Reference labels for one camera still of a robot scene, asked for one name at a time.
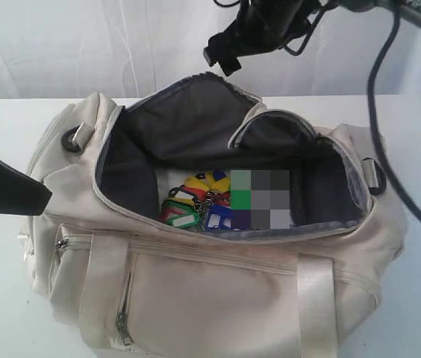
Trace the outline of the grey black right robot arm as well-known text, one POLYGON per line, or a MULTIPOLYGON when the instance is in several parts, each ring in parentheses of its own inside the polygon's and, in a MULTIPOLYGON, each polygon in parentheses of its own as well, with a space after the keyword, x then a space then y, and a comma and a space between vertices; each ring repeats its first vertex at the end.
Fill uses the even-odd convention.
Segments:
POLYGON ((241 69, 241 57, 281 49, 299 56, 323 16, 338 7, 354 13, 384 8, 421 28, 421 1, 263 0, 214 4, 221 8, 238 7, 235 20, 213 35, 203 50, 208 65, 218 64, 226 76, 241 69))

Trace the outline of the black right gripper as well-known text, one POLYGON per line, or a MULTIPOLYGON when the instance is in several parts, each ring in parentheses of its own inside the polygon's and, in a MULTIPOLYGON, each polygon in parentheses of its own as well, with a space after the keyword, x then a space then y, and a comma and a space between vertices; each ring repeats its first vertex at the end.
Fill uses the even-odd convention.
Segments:
POLYGON ((299 56, 319 19, 318 1, 241 1, 236 28, 213 35, 203 50, 209 66, 218 64, 226 77, 239 71, 239 59, 283 49, 299 56))

